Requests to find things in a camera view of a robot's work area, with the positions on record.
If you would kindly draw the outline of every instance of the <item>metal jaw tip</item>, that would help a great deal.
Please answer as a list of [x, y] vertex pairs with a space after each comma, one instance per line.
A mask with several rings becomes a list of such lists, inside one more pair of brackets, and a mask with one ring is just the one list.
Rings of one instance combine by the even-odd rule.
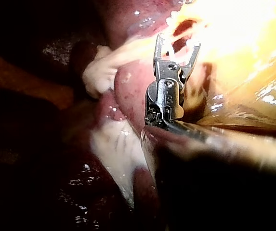
[[162, 59], [163, 49], [169, 51], [170, 57], [173, 56], [174, 50], [171, 42], [164, 38], [163, 34], [157, 36], [153, 60], [156, 81], [149, 85], [146, 92], [146, 123], [183, 117], [184, 85], [193, 71], [200, 46], [201, 44], [196, 42], [193, 45], [192, 53], [185, 61], [187, 64], [180, 66], [172, 60]]

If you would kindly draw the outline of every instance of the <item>metal screw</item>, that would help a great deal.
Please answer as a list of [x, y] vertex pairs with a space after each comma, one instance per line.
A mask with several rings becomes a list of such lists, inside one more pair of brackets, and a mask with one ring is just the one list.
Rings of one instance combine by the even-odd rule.
[[168, 65], [168, 69], [171, 70], [171, 71], [175, 71], [177, 69], [177, 65], [175, 65], [175, 64], [169, 64]]
[[173, 82], [171, 81], [166, 81], [165, 84], [168, 88], [171, 88], [173, 86]]

